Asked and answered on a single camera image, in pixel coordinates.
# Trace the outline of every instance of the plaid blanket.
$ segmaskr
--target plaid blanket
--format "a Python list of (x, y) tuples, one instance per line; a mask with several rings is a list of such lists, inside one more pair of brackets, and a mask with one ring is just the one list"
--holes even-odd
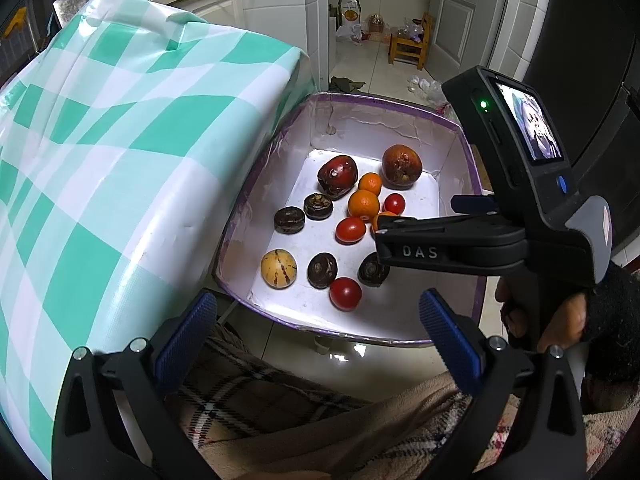
[[(636, 384), (588, 381), (583, 391), (592, 476), (638, 413)], [(413, 480), (442, 448), (471, 399), (449, 374), (382, 402), (334, 392), (270, 367), (215, 327), (168, 408), (223, 479), (248, 472), (318, 470), (333, 478)], [(509, 435), (511, 396), (478, 469), (491, 465)]]

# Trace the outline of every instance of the purple rim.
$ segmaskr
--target purple rim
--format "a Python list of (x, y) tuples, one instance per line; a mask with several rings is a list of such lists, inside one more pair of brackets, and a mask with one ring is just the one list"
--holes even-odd
[[(224, 258), (226, 254), (226, 249), (228, 248), (230, 236), (235, 228), (235, 222), (234, 222), (235, 213), (240, 208), (244, 207), (246, 202), (249, 200), (249, 195), (251, 193), (251, 190), (253, 189), (255, 182), (258, 179), (258, 176), (260, 175), (260, 172), (262, 172), (265, 165), (267, 164), (267, 161), (269, 160), (271, 153), (273, 153), (274, 150), (276, 150), (278, 144), (283, 139), (286, 138), (290, 127), (293, 125), (293, 123), (296, 121), (296, 119), (300, 116), (300, 114), (306, 107), (310, 106), (313, 102), (325, 102), (325, 101), (336, 101), (341, 103), (352, 103), (352, 104), (367, 104), (376, 108), (386, 108), (388, 110), (391, 109), (397, 112), (402, 112), (407, 115), (411, 115), (413, 117), (420, 117), (423, 119), (430, 120), (433, 123), (440, 124), (441, 126), (444, 126), (445, 128), (453, 131), (454, 133), (458, 134), (458, 138), (462, 142), (462, 149), (465, 153), (466, 166), (468, 168), (469, 175), (471, 177), (471, 185), (472, 185), (473, 192), (475, 194), (482, 194), (482, 187), (480, 185), (480, 176), (478, 174), (478, 168), (476, 168), (469, 143), (466, 141), (466, 138), (463, 135), (462, 128), (460, 128), (458, 124), (452, 121), (449, 121), (448, 119), (444, 118), (443, 116), (435, 112), (431, 112), (430, 110), (420, 107), (419, 105), (403, 104), (395, 101), (389, 101), (385, 98), (373, 97), (373, 96), (363, 95), (363, 94), (338, 94), (338, 93), (329, 93), (329, 92), (319, 92), (307, 97), (296, 108), (290, 111), (286, 115), (286, 117), (284, 117), (276, 134), (273, 136), (273, 139), (271, 139), (271, 141), (262, 150), (262, 153), (258, 156), (256, 161), (254, 162), (254, 165), (249, 171), (249, 174), (246, 180), (244, 181), (244, 184), (242, 184), (242, 188), (240, 190), (240, 193), (238, 194), (238, 198), (236, 200), (236, 204), (234, 205), (233, 211), (231, 213), (229, 222), (226, 224), (225, 230), (223, 232), (222, 243), (220, 244), (220, 250), (218, 251), (218, 254), (216, 256), (216, 263), (214, 265), (215, 270), (213, 272), (213, 278), (216, 280), (218, 285), (238, 303), (241, 303), (248, 309), (253, 310), (257, 314), (260, 314), (261, 316), (264, 316), (267, 319), (270, 319), (276, 323), (284, 325), (288, 328), (292, 328), (294, 330), (301, 330), (302, 332), (310, 332), (310, 333), (315, 333), (315, 334), (334, 337), (334, 338), (346, 339), (353, 342), (370, 343), (370, 344), (377, 344), (382, 346), (419, 347), (419, 346), (428, 346), (430, 344), (433, 344), (433, 341), (431, 339), (396, 341), (396, 340), (380, 339), (380, 338), (374, 338), (374, 337), (371, 337), (371, 338), (356, 337), (351, 334), (334, 332), (332, 330), (326, 330), (323, 328), (310, 329), (307, 326), (302, 326), (289, 321), (284, 321), (281, 318), (277, 318), (263, 310), (259, 310), (258, 308), (255, 308), (253, 305), (247, 303), (246, 300), (237, 296), (231, 290), (231, 288), (226, 284), (226, 282), (224, 282), (217, 274), (218, 265), (220, 264), (220, 259)], [(484, 303), (485, 290), (486, 290), (486, 277), (478, 276), (478, 284), (476, 285), (474, 305), (471, 310), (471, 318), (476, 323), (480, 322), (480, 317), (482, 315), (482, 304)]]

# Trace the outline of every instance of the handheld device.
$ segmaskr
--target handheld device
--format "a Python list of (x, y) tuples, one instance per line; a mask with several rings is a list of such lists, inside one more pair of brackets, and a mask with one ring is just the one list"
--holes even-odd
[(455, 196), (460, 216), (380, 217), (380, 262), (507, 276), (528, 310), (534, 346), (561, 301), (602, 280), (612, 230), (607, 202), (578, 192), (569, 160), (533, 88), (475, 67), (442, 85), (494, 195)]

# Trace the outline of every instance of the blue button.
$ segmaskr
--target blue button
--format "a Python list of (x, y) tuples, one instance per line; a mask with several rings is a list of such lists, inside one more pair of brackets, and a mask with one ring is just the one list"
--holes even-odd
[(558, 181), (558, 187), (562, 190), (562, 193), (566, 194), (566, 182), (564, 180), (564, 176), (558, 175), (556, 180)]

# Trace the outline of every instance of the screw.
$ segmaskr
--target screw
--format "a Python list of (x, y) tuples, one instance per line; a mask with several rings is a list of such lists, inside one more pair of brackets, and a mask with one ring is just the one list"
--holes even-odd
[(142, 352), (146, 348), (146, 339), (143, 337), (134, 339), (131, 343), (129, 343), (129, 348), (131, 348), (134, 352)]
[(551, 345), (549, 347), (549, 353), (556, 359), (560, 359), (564, 355), (564, 350), (562, 350), (558, 345)]
[(76, 361), (82, 361), (82, 359), (84, 359), (84, 356), (86, 355), (86, 347), (85, 346), (79, 346), (78, 348), (76, 348), (74, 350), (73, 353), (73, 357)]
[(507, 342), (499, 335), (492, 335), (489, 338), (489, 346), (498, 352), (507, 348)]

